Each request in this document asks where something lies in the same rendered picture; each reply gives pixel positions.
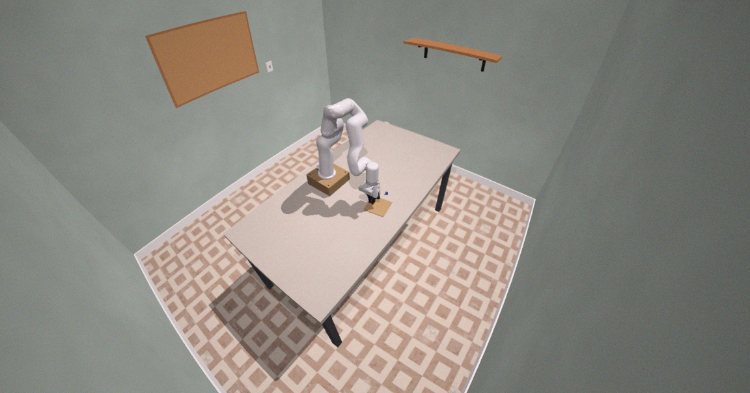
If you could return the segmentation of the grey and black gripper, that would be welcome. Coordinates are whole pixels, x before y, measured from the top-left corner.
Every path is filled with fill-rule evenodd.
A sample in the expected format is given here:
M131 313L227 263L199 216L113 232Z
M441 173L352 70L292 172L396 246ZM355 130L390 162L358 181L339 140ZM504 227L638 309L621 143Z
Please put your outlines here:
M380 199L380 194L381 194L380 184L376 184L372 190L373 190L373 194L371 196L367 194L367 198L368 198L368 203L370 203L370 201L372 200L372 204L373 204L375 203L376 200Z

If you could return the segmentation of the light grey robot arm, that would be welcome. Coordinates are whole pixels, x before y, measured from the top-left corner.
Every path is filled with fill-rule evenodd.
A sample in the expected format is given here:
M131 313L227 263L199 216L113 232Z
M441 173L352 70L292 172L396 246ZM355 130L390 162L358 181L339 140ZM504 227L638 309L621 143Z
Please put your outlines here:
M348 167L354 176L366 171L366 183L359 186L359 191L371 196L373 187L380 184L378 181L379 166L367 157L358 159L365 143L362 128L367 126L367 117L355 101L349 98L334 105L327 105L324 108L324 119L322 119L321 126L322 136L319 136L316 140L320 162L316 165L319 167L316 167L319 169L318 176L322 179L331 179L336 175L335 169L333 172L333 151L331 151L331 147L339 142L344 128L342 117L349 113L352 117L346 121L346 130L350 142L347 158Z

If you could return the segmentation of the tan square mat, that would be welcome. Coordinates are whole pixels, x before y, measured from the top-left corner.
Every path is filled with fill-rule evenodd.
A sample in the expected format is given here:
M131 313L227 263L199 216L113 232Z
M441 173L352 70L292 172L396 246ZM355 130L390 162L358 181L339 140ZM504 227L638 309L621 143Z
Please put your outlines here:
M371 213L375 213L376 215L383 217L385 213L387 212L387 210L389 209L391 204L392 202L388 200L383 200L382 198L380 198L379 200L376 200L375 203L373 204L367 202L367 205L365 206L364 210L371 212Z

